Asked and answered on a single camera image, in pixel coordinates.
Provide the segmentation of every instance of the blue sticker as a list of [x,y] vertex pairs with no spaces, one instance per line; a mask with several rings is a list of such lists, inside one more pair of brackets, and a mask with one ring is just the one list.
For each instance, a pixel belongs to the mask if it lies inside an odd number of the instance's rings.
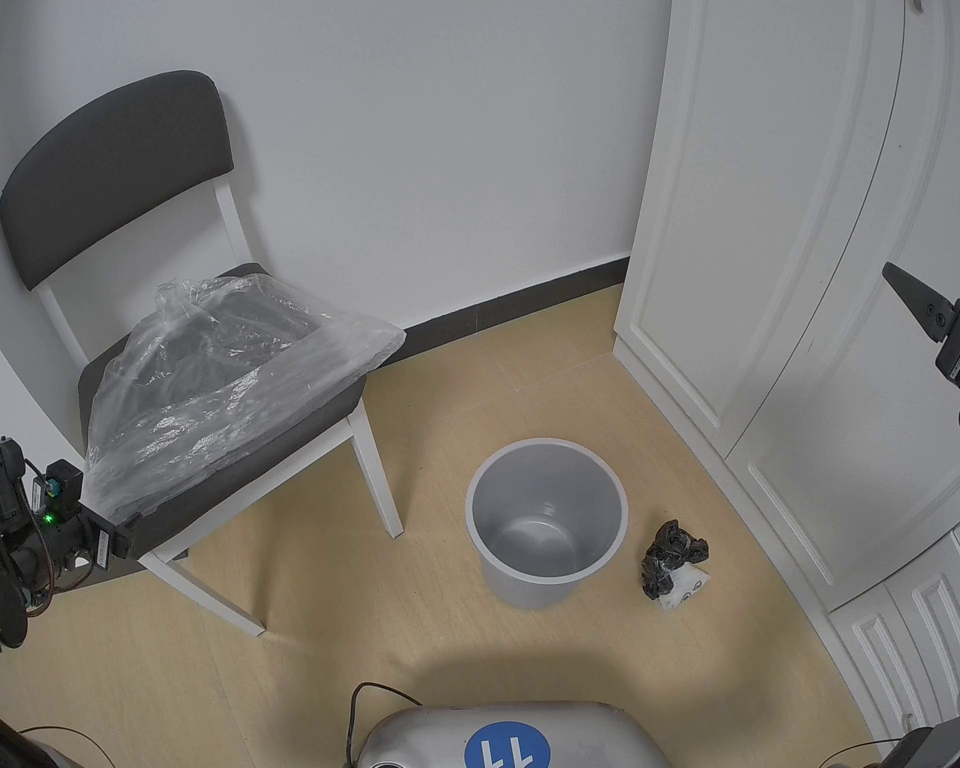
[[526,723],[490,723],[470,737],[464,763],[467,768],[548,768],[550,745]]

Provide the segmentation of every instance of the floor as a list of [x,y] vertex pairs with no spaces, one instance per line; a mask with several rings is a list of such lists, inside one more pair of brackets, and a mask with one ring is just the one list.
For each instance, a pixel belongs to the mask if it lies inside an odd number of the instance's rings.
[[[344,445],[186,561],[266,635],[243,635],[147,573],[59,595],[24,647],[0,656],[0,718],[79,728],[118,768],[336,768],[349,694],[375,680],[436,705],[608,702],[675,768],[816,768],[869,740],[776,570],[611,356],[618,298],[600,291],[372,375],[365,400],[406,533],[385,535]],[[626,489],[630,529],[571,597],[522,612],[486,591],[464,498],[487,456],[534,436],[602,456]],[[712,579],[663,612],[637,564],[671,517],[709,542]],[[360,738],[399,706],[365,691]],[[72,734],[44,735],[87,768],[105,764]],[[875,759],[872,748],[845,758]]]

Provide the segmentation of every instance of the gray seat cushion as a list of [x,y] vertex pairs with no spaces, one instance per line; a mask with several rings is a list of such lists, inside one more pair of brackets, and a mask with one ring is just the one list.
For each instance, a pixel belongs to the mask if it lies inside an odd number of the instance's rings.
[[[244,264],[224,272],[221,276],[240,277],[243,275],[266,275],[259,264]],[[80,415],[84,430],[90,424],[90,406],[97,388],[103,380],[108,363],[127,343],[127,336],[97,357],[84,368],[77,389],[80,395]],[[205,512],[215,507],[228,496],[239,491],[260,475],[275,467],[287,456],[302,448],[314,438],[323,434],[337,421],[350,414],[363,394],[366,377],[347,387],[330,400],[325,406],[314,411],[296,426],[288,429],[266,445],[258,448],[249,456],[234,462],[230,466],[214,472],[202,483],[161,504],[155,512],[144,517],[135,517],[125,523],[131,546],[126,553],[128,558],[139,558],[168,539],[175,536]]]

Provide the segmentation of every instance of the cabinet door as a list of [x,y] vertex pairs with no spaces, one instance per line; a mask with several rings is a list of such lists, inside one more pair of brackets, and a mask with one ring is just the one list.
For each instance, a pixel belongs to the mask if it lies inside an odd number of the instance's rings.
[[885,582],[945,720],[960,717],[960,544],[948,534]]
[[616,331],[726,456],[804,332],[876,167],[897,0],[676,0]]
[[940,723],[933,688],[906,624],[883,584],[830,614],[891,737]]
[[960,396],[881,276],[894,261],[960,294],[960,8],[907,5],[870,194],[809,328],[728,457],[828,608],[960,521]]

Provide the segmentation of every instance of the white chair leg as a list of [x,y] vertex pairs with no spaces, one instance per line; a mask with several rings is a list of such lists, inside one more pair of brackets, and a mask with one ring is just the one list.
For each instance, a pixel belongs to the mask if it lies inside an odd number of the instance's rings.
[[165,563],[153,552],[148,552],[140,558],[140,564],[195,603],[213,611],[244,632],[259,636],[266,631],[263,625],[249,613],[237,608],[227,598],[221,597],[176,563],[172,561]]
[[367,419],[367,409],[364,407],[362,397],[353,413],[347,416],[347,422],[353,430],[353,436],[350,438],[353,443],[353,452],[356,453],[357,461],[360,462],[360,469],[363,470],[363,476],[367,480],[373,503],[376,504],[376,510],[380,513],[380,519],[383,520],[383,527],[395,539],[403,533],[403,523],[400,522],[400,515],[396,513],[394,497],[390,493],[387,474],[383,471],[383,464],[380,462],[380,453],[373,440],[373,432],[370,430],[370,421]]

